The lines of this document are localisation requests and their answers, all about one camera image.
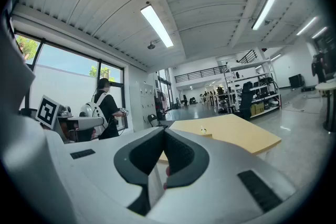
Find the wooden table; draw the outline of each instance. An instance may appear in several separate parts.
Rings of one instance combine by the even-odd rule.
[[[331,82],[327,83],[320,83],[315,86],[315,89],[318,91],[325,91],[327,93],[327,119],[323,124],[323,128],[328,132],[336,133],[336,81],[332,80]],[[333,108],[332,108],[332,115],[330,120],[330,91],[333,91]]]
[[[207,133],[212,134],[213,139],[235,144],[255,155],[268,152],[281,142],[281,138],[276,135],[233,114],[175,121],[170,129],[201,135],[201,126],[207,130]],[[164,153],[162,153],[160,160],[167,161]]]

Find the shelving unit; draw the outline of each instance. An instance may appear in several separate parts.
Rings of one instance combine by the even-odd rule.
[[[256,68],[256,67],[259,67],[259,66],[262,66],[264,68],[264,71],[266,71],[266,72],[258,73],[256,75],[249,76],[249,77],[243,77],[243,78],[239,78],[239,79],[236,78],[236,72],[237,71],[244,70],[244,69],[247,69],[247,68]],[[267,59],[267,60],[264,60],[264,61],[254,61],[254,62],[251,62],[251,63],[246,63],[246,64],[242,64],[242,65],[235,66],[235,67],[228,66],[227,69],[224,72],[224,78],[225,78],[226,89],[228,89],[228,87],[230,87],[231,90],[232,90],[232,92],[230,92],[229,95],[228,95],[229,96],[229,102],[230,102],[229,105],[230,106],[235,106],[236,110],[239,111],[240,100],[238,98],[238,93],[237,93],[237,89],[236,89],[236,82],[244,81],[244,80],[250,80],[250,79],[253,79],[253,78],[258,78],[258,80],[259,80],[259,78],[263,77],[263,76],[271,77],[271,75],[269,75],[271,73],[273,73],[273,75],[274,75],[273,80],[276,83],[277,82],[276,74],[275,74],[275,71],[274,71],[274,68],[272,66],[272,62],[271,62],[270,59]],[[267,88],[267,91],[269,92],[269,85],[261,85],[261,86],[253,87],[253,88],[250,89],[250,91],[258,90],[258,89],[261,89],[261,88]],[[279,91],[279,88],[277,86],[275,86],[275,92],[276,92],[276,94],[266,96],[264,98],[260,98],[260,99],[257,99],[257,100],[252,100],[252,103],[257,103],[257,102],[267,100],[267,99],[270,99],[270,98],[273,98],[273,97],[279,97],[280,96],[280,91]],[[255,116],[259,116],[259,115],[262,115],[262,114],[265,114],[265,113],[267,113],[269,111],[272,111],[272,110],[274,110],[278,107],[281,107],[280,98],[278,98],[278,99],[279,99],[279,105],[277,107],[272,107],[268,110],[265,110],[262,113],[259,113],[257,115],[252,116],[251,118],[254,118]]]

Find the cabinet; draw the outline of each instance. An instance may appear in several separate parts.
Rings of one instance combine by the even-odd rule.
[[[146,83],[135,83],[130,86],[132,122],[134,131],[151,127],[148,115],[156,115],[153,86]]]

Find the black shirt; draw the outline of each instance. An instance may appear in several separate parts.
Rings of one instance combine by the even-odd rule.
[[[100,96],[104,93],[103,90],[99,90],[97,92],[97,94],[94,96],[94,102],[96,103],[98,101],[98,99],[100,98]],[[112,114],[116,113],[119,111],[119,109],[117,108],[116,102],[114,101],[112,95],[108,94],[104,100],[101,102],[101,104],[99,105],[101,111],[104,114],[105,119],[107,120],[107,122],[109,123],[108,128],[106,129],[106,131],[108,133],[114,133],[117,130],[117,126],[114,123],[113,119],[114,116],[112,116]]]

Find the dark hair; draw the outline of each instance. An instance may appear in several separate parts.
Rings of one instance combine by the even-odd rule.
[[[98,81],[98,90],[103,89],[105,87],[109,87],[109,86],[110,86],[110,82],[106,78],[102,78]]]

